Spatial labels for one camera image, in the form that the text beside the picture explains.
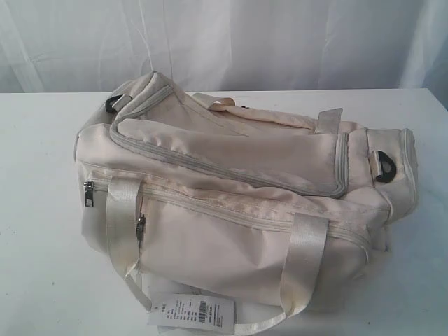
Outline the cream canvas duffel bag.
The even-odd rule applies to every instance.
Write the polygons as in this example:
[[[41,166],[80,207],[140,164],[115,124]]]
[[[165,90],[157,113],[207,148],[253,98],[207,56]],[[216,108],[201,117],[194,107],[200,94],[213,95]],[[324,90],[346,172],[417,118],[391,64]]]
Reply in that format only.
[[[155,292],[234,300],[234,326],[200,332],[337,308],[417,203],[413,133],[341,114],[189,95],[158,72],[126,82],[76,137],[83,236],[148,314]]]

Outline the white paper hang tag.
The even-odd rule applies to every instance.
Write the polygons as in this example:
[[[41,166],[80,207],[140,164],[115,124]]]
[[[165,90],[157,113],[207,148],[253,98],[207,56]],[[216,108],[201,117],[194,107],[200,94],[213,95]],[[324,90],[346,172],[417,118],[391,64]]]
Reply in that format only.
[[[227,297],[199,290],[182,293],[175,291],[152,294],[153,307],[148,314],[148,325],[224,330],[235,325],[235,301]]]

